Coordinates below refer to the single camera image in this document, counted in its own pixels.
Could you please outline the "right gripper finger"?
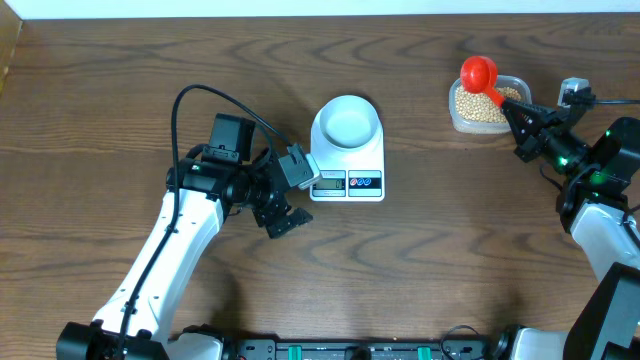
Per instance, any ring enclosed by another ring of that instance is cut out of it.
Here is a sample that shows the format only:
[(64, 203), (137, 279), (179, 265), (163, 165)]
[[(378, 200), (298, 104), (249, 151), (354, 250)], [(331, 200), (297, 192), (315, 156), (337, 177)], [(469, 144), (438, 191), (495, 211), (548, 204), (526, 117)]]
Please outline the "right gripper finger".
[(519, 147), (522, 147), (522, 148), (540, 147), (540, 138), (539, 138), (540, 119), (531, 119), (531, 118), (508, 119), (507, 117), (506, 119), (510, 126), (511, 132), (514, 136), (516, 144)]
[(505, 99), (502, 103), (502, 112), (508, 118), (545, 119), (552, 116), (556, 110), (553, 108), (529, 104), (513, 99)]

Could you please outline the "white digital kitchen scale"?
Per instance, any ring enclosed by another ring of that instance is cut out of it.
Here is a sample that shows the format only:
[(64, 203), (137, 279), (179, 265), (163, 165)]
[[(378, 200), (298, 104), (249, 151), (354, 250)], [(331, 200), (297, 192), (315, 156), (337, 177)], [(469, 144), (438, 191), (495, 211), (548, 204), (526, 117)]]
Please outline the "white digital kitchen scale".
[(366, 146), (347, 150), (332, 145), (320, 132), (318, 114), (311, 132), (311, 155), (322, 179), (309, 196), (316, 202), (381, 202), (385, 199), (383, 129)]

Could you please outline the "grey round bowl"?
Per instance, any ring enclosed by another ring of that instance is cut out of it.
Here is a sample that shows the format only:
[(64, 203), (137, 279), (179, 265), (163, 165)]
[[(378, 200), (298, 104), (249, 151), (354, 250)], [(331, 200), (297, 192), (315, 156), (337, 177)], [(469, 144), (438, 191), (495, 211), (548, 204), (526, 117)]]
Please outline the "grey round bowl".
[(382, 131), (374, 106), (356, 95), (342, 95), (318, 113), (320, 132), (332, 145), (352, 150), (372, 143)]

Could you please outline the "pile of soybeans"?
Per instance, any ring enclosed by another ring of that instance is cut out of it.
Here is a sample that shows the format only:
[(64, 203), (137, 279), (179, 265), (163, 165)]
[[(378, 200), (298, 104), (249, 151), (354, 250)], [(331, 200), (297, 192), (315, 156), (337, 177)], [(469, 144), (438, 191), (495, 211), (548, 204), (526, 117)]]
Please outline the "pile of soybeans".
[(455, 91), (455, 108), (458, 114), (469, 121), (482, 123), (506, 123), (500, 108), (484, 93), (472, 94), (462, 86)]

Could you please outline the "clear plastic container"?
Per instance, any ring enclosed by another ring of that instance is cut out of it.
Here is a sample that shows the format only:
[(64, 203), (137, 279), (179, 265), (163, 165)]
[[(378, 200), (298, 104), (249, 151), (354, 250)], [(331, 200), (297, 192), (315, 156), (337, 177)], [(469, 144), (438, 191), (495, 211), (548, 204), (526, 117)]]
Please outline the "clear plastic container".
[[(513, 76), (499, 75), (496, 90), (505, 98), (532, 103), (528, 85)], [(455, 130), (469, 134), (504, 134), (511, 131), (500, 108), (483, 93), (467, 92), (457, 79), (449, 91), (449, 111)]]

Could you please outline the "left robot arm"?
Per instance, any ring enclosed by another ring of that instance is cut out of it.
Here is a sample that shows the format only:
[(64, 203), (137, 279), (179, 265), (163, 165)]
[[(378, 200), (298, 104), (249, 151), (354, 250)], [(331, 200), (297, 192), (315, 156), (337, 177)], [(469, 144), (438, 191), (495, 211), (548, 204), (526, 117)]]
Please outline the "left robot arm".
[(285, 194), (320, 178), (312, 155), (290, 145), (287, 155), (265, 149), (251, 157), (257, 125), (219, 114), (208, 143), (170, 169), (157, 222), (111, 299), (88, 325), (70, 322), (56, 344), (59, 359), (225, 359), (221, 339), (170, 332), (176, 310), (209, 242), (232, 207), (252, 210), (258, 226), (277, 238), (311, 221)]

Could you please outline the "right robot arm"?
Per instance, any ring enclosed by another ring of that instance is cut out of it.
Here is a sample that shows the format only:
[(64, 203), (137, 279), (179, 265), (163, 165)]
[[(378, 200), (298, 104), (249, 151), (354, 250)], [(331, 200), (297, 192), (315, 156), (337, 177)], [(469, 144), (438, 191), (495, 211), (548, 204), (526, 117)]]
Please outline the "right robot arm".
[(639, 170), (639, 121), (621, 117), (594, 145), (572, 131), (599, 104), (589, 88), (566, 91), (552, 109), (501, 103), (515, 154), (538, 157), (564, 176), (556, 211), (587, 256), (598, 286), (567, 332), (514, 326), (496, 347), (500, 359), (636, 359), (639, 356), (639, 229), (625, 189)]

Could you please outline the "red measuring scoop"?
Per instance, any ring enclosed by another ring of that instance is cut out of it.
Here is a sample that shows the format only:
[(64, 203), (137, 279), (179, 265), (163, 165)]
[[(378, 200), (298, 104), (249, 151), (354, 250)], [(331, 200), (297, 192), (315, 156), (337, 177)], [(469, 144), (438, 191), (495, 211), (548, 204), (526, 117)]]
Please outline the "red measuring scoop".
[(467, 92), (485, 94), (498, 108), (501, 108), (505, 98), (495, 88), (497, 78), (497, 65), (486, 56), (469, 57), (460, 70), (461, 84)]

